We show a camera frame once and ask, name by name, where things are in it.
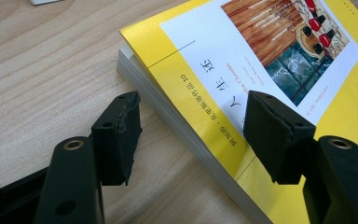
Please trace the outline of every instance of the red object in photo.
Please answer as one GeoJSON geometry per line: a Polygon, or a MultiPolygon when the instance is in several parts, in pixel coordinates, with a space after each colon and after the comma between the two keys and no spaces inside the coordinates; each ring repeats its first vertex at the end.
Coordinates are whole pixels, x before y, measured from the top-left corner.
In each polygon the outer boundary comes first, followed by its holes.
{"type": "Polygon", "coordinates": [[[310,24],[310,28],[312,28],[312,30],[319,31],[322,27],[322,23],[324,23],[325,20],[325,16],[322,15],[320,17],[310,19],[308,23],[310,24]]]}
{"type": "Polygon", "coordinates": [[[305,3],[307,4],[308,9],[310,10],[310,12],[312,13],[313,17],[316,17],[316,7],[315,7],[315,3],[313,2],[313,0],[305,0],[305,3]]]}
{"type": "Polygon", "coordinates": [[[328,48],[328,47],[330,47],[331,39],[333,38],[333,36],[335,34],[336,34],[336,32],[334,32],[334,30],[330,30],[329,32],[327,32],[327,34],[320,35],[319,40],[325,47],[328,48]]]}

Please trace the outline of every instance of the book cover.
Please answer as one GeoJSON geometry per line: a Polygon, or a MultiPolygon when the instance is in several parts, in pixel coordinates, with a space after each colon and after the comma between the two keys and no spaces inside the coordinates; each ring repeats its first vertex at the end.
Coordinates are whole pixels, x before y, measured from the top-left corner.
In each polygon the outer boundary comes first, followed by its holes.
{"type": "Polygon", "coordinates": [[[271,183],[241,135],[248,90],[277,96],[317,124],[317,135],[358,143],[358,107],[342,106],[358,105],[358,12],[348,1],[313,2],[314,11],[295,0],[190,1],[122,31],[184,122],[273,222],[308,218],[301,185],[271,183]],[[324,16],[317,31],[314,14],[324,16]]]}

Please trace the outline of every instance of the wooden surface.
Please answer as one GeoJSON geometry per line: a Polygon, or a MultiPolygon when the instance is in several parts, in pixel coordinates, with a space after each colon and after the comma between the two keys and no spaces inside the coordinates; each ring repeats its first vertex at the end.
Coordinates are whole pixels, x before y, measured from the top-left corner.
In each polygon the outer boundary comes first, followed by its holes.
{"type": "MultiPolygon", "coordinates": [[[[48,166],[62,140],[90,134],[132,91],[116,70],[118,31],[184,1],[0,0],[1,187],[48,166]]],[[[250,222],[145,103],[141,122],[130,184],[103,188],[108,223],[250,222]]]]}

